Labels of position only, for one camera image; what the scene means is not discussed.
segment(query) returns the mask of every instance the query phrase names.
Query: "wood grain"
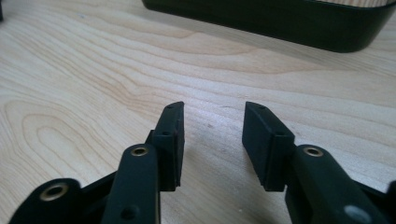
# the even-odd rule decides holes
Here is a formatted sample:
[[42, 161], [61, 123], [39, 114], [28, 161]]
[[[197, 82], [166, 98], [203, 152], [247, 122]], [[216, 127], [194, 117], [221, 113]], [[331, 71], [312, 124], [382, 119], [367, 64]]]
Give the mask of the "wood grain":
[[184, 101], [182, 186], [163, 223], [290, 223], [242, 147], [245, 101], [297, 144], [328, 149], [356, 180], [396, 176], [396, 17], [337, 54], [146, 10], [138, 0], [4, 1], [0, 24], [0, 223], [40, 184], [82, 186]]

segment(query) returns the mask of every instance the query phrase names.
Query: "screw hole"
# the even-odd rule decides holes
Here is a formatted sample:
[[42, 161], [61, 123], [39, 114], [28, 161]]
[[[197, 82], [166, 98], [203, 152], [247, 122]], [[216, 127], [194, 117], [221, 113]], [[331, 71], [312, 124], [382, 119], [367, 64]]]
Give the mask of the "screw hole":
[[149, 150], [145, 147], [137, 147], [132, 149], [131, 154], [133, 156], [144, 156], [146, 154], [148, 154]]
[[312, 157], [321, 157], [323, 156], [323, 152], [314, 147], [306, 147], [304, 148], [304, 152]]
[[65, 183], [53, 184], [40, 194], [40, 200], [44, 202], [50, 202], [59, 199], [66, 194], [68, 189], [69, 187]]

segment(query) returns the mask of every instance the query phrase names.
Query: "black tray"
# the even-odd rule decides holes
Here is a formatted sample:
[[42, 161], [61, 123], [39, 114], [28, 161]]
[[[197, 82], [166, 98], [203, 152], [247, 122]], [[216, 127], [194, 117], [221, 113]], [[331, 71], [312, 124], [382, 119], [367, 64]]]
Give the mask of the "black tray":
[[145, 7], [336, 52], [366, 48], [395, 10], [313, 0], [143, 0]]

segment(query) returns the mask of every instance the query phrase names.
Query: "black plastic part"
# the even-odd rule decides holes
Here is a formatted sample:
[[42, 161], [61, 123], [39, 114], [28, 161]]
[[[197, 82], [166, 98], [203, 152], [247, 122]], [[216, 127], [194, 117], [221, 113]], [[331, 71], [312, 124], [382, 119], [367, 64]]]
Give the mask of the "black plastic part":
[[[74, 179], [51, 180], [29, 195], [10, 223], [159, 223], [160, 189], [169, 191], [180, 185], [184, 150], [183, 106], [183, 102], [168, 105], [155, 130], [150, 131], [146, 144], [124, 151], [117, 172], [83, 189]], [[131, 154], [140, 147], [148, 149], [148, 153], [137, 150]], [[50, 202], [40, 200], [40, 194], [48, 187], [60, 184], [67, 186], [62, 197]], [[52, 189], [49, 194], [59, 193], [57, 189]]]
[[77, 180], [68, 178], [51, 180], [30, 194], [9, 223], [75, 223], [73, 218], [79, 216], [80, 193]]
[[263, 105], [246, 102], [242, 143], [267, 191], [283, 191], [286, 158], [294, 150], [294, 134]]
[[160, 222], [157, 164], [157, 150], [151, 145], [124, 151], [101, 223]]
[[160, 191], [175, 191], [180, 186], [184, 153], [184, 103], [168, 105], [146, 143], [158, 150]]
[[390, 183], [387, 194], [385, 196], [385, 207], [390, 214], [391, 219], [396, 223], [396, 180]]
[[[298, 146], [290, 164], [299, 182], [288, 182], [286, 195], [293, 223], [388, 223], [323, 148]], [[310, 213], [304, 212], [307, 207]]]
[[153, 10], [336, 52], [366, 48], [396, 8], [315, 0], [143, 0]]

